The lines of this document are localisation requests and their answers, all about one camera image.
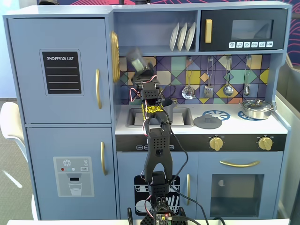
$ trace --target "blue burner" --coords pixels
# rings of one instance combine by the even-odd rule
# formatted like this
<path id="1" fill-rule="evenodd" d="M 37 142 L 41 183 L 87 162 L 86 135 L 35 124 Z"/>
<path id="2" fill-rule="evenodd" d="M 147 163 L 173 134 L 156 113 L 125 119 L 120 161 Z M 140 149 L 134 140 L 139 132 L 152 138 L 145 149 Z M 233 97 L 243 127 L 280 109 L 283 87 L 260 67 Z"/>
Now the blue burner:
<path id="1" fill-rule="evenodd" d="M 251 120 L 251 121 L 259 121 L 257 119 L 252 119 L 252 118 L 249 118 L 248 116 L 246 116 L 243 111 L 239 111 L 238 112 L 238 116 L 241 117 L 243 120 Z"/>
<path id="2" fill-rule="evenodd" d="M 202 116 L 206 115 L 206 114 L 210 114 L 213 117 L 217 117 L 220 120 L 228 120 L 230 118 L 230 114 L 228 114 L 227 112 L 224 111 L 220 111 L 220 110 L 209 110 L 209 111 L 205 111 Z"/>

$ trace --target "gray cup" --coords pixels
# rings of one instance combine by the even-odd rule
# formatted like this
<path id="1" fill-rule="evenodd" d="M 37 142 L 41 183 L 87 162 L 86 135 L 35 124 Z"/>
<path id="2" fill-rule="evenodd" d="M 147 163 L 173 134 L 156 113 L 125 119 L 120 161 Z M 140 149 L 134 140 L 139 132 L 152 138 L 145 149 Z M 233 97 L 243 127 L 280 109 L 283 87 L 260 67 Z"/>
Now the gray cup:
<path id="1" fill-rule="evenodd" d="M 164 110 L 169 114 L 170 121 L 173 121 L 173 108 L 177 105 L 172 99 L 166 97 L 161 104 Z"/>

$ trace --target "geometric backsplash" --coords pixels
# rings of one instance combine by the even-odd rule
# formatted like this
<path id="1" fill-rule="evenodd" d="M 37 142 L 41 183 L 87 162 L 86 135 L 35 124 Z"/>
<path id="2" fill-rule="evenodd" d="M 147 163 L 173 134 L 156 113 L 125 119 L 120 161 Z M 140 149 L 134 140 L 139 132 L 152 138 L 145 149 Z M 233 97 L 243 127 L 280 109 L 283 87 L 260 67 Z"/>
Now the geometric backsplash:
<path id="1" fill-rule="evenodd" d="M 230 97 L 223 93 L 226 84 L 226 63 L 225 55 L 213 56 L 212 75 L 210 84 L 214 88 L 212 98 L 204 98 L 204 87 L 208 85 L 207 60 L 209 56 L 192 56 L 193 63 L 187 60 L 186 56 L 157 56 L 144 57 L 154 66 L 155 74 L 161 87 L 164 88 L 164 95 L 176 98 L 179 104 L 235 104 L 248 99 L 265 99 L 268 83 L 270 57 L 269 54 L 252 55 L 251 71 L 250 63 L 247 64 L 248 83 L 250 84 L 250 95 L 243 95 L 245 81 L 246 55 L 232 55 L 232 70 L 229 83 L 234 88 Z M 137 97 L 134 102 L 130 102 L 129 91 L 133 87 L 131 78 L 135 70 L 127 63 L 125 57 L 120 58 L 120 83 L 122 104 L 139 105 L 141 102 Z M 211 74 L 211 62 L 209 63 L 209 74 Z M 181 92 L 188 85 L 188 75 L 190 75 L 190 85 L 195 89 L 195 96 L 191 100 L 183 98 Z"/>

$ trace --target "microwave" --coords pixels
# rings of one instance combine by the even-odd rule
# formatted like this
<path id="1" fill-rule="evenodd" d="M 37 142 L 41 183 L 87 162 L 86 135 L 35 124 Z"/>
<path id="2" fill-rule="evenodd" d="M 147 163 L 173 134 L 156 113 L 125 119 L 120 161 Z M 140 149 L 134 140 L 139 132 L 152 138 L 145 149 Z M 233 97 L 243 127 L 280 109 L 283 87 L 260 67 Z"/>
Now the microwave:
<path id="1" fill-rule="evenodd" d="M 287 9 L 201 11 L 200 51 L 283 49 Z"/>

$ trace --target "microwave window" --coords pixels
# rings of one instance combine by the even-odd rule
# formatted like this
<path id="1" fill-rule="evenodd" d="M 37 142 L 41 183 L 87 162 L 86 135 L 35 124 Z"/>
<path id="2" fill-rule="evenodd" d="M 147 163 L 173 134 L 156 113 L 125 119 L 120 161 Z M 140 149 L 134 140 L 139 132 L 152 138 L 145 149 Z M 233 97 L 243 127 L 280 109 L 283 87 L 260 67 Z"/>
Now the microwave window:
<path id="1" fill-rule="evenodd" d="M 234 20 L 232 40 L 271 39 L 273 20 Z"/>

